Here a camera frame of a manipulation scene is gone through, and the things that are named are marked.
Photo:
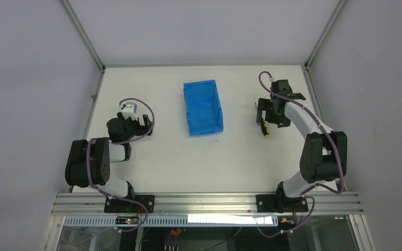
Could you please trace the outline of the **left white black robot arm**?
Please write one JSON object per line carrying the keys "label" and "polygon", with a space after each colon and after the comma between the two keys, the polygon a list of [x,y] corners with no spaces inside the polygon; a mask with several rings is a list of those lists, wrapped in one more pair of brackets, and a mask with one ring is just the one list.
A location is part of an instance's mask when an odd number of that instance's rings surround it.
{"label": "left white black robot arm", "polygon": [[111,175],[111,163],[126,162],[131,158],[130,141],[133,137],[151,135],[152,121],[143,115],[143,124],[135,114],[117,113],[107,123],[108,137],[72,142],[65,167],[65,180],[70,186],[91,187],[109,198],[135,201],[132,184]]}

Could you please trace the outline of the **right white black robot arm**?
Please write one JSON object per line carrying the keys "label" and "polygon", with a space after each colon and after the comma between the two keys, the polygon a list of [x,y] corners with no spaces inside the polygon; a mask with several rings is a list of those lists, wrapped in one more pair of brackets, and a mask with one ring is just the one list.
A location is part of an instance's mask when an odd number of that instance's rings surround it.
{"label": "right white black robot arm", "polygon": [[299,171],[281,181],[274,193],[256,196],[259,213],[307,212],[306,193],[347,172],[347,135],[325,125],[304,105],[305,99],[292,91],[288,80],[272,80],[270,98],[259,98],[255,104],[256,123],[265,137],[270,136],[272,123],[278,128],[293,124],[304,138]]}

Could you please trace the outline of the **yellow black handled screwdriver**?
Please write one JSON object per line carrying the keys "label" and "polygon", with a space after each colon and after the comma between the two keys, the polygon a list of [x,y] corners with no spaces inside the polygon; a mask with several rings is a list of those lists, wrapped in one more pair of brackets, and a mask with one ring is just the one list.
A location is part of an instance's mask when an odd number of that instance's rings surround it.
{"label": "yellow black handled screwdriver", "polygon": [[265,123],[265,120],[263,118],[263,110],[259,108],[259,105],[255,102],[255,108],[256,108],[256,123],[260,126],[261,131],[263,135],[268,138],[270,136],[270,130],[268,126]]}

